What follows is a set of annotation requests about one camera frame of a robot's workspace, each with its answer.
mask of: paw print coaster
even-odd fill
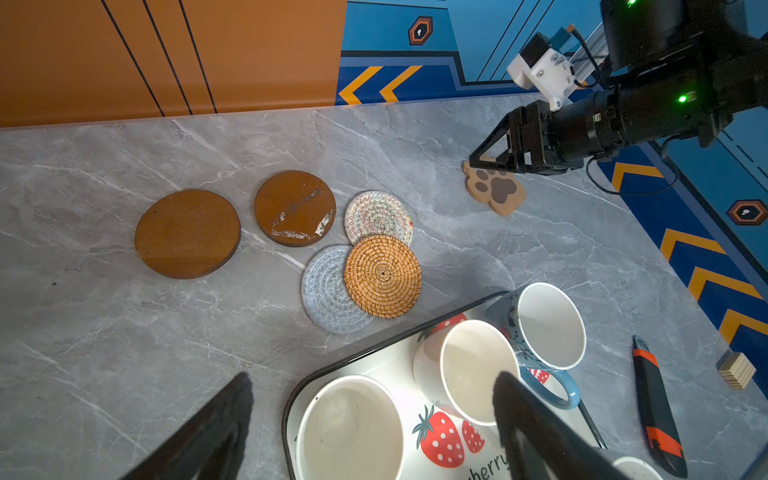
[[[525,189],[515,179],[515,174],[500,170],[472,168],[464,162],[467,191],[478,202],[488,204],[491,210],[507,217],[525,200]]]

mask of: marble countertop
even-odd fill
[[[228,114],[0,131],[0,477],[117,478],[245,370],[255,406],[240,477],[287,478],[283,407],[305,376],[498,290],[553,283],[588,334],[571,370],[610,449],[650,460],[631,336],[656,353],[690,478],[738,478],[768,438],[768,402],[729,389],[727,345],[621,199],[584,171],[521,176],[510,217],[474,201],[462,162],[530,96]],[[363,190],[400,197],[415,224],[422,294],[396,320],[349,336],[300,301],[314,253],[346,243],[339,218],[311,247],[268,240],[258,187],[281,170],[331,187],[339,211]],[[174,191],[227,198],[234,257],[196,280],[146,267],[134,229]]]

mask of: yellow chevron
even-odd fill
[[[670,258],[672,257],[672,250],[674,250],[674,246],[677,244],[677,242],[688,243],[694,247],[705,248],[707,250],[712,250],[713,252],[718,252],[725,255],[725,250],[723,250],[720,244],[715,240],[709,240],[707,238],[691,235],[690,233],[678,232],[677,230],[667,228],[667,230],[664,232],[664,238],[661,240],[661,247],[659,247],[661,254],[664,255],[664,258],[667,259],[667,262],[670,261]]]
[[[719,273],[710,272],[709,270],[697,266],[694,268],[694,274],[690,276],[690,282],[688,283],[688,291],[690,291],[690,294],[694,296],[697,302],[699,301],[699,298],[701,298],[701,292],[704,290],[704,284],[707,282],[727,286],[737,292],[746,293],[747,295],[762,299],[755,287],[749,283]]]
[[[733,338],[736,336],[736,331],[740,326],[744,325],[746,328],[751,328],[763,335],[768,335],[768,325],[759,320],[755,320],[751,316],[746,316],[742,313],[734,312],[728,309],[723,317],[723,322],[720,324],[720,335],[723,336],[728,345],[733,342]]]
[[[395,96],[394,90],[400,86],[401,83],[408,80],[411,75],[415,74],[419,69],[421,68],[421,65],[419,66],[411,66],[406,68],[406,70],[395,77],[394,80],[390,81],[389,84],[382,88],[379,93],[384,97],[384,100],[392,102],[392,101],[398,101],[397,97]]]
[[[614,177],[611,180],[611,183],[614,185],[616,191],[621,190],[621,182],[624,181],[624,174],[664,178],[664,175],[662,175],[659,169],[656,167],[649,167],[648,165],[622,164],[620,162],[616,162],[616,167],[614,168]]]
[[[382,69],[381,67],[366,68],[366,70],[363,73],[361,73],[360,75],[357,76],[357,78],[352,80],[351,84],[347,85],[339,92],[339,96],[343,98],[347,104],[360,105],[362,102],[360,101],[359,98],[355,96],[355,90],[362,87],[362,84],[370,80],[371,77],[381,69]]]

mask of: white tray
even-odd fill
[[[311,398],[326,383],[346,375],[365,375],[381,382],[395,397],[400,418],[406,436],[406,456],[402,469],[402,480],[416,480],[423,478],[466,480],[479,478],[481,480],[509,480],[510,475],[506,465],[506,454],[498,446],[498,436],[495,439],[486,439],[479,452],[472,453],[467,449],[467,444],[462,436],[463,419],[448,415],[457,427],[456,431],[461,436],[462,449],[466,455],[461,464],[452,468],[443,468],[433,463],[416,447],[414,427],[420,423],[419,415],[424,416],[425,407],[432,409],[432,403],[422,394],[413,379],[413,357],[419,341],[425,337],[424,331],[444,326],[446,322],[455,322],[466,319],[480,319],[499,325],[500,319],[489,319],[485,311],[498,298],[506,292],[496,293],[483,300],[479,300],[468,306],[463,313],[454,312],[432,322],[426,323],[417,329],[407,332],[405,337],[396,337],[389,342],[384,342],[370,350],[344,359],[334,365],[321,369],[304,379],[293,391],[283,414],[283,445],[286,449],[286,460],[291,479],[296,476],[293,465],[296,462],[296,436],[299,431],[299,423]],[[557,380],[552,379],[546,372],[532,370],[539,381],[556,395],[565,397],[565,391]],[[583,440],[591,446],[598,446],[598,442],[590,430],[590,426],[579,409],[560,410],[550,407],[558,417],[569,425]]]

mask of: woven rattan coaster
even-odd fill
[[[422,269],[403,242],[372,235],[352,249],[344,268],[349,296],[364,311],[395,318],[410,310],[422,291]]]
[[[207,275],[224,265],[240,242],[232,205],[205,190],[161,198],[136,226],[136,250],[152,270],[170,278]]]
[[[364,192],[349,203],[344,229],[352,245],[368,235],[389,235],[410,247],[413,238],[408,211],[392,195],[379,191]]]
[[[353,333],[366,328],[373,316],[363,312],[346,291],[344,266],[352,247],[333,245],[312,258],[301,278],[301,300],[306,314],[331,333]]]

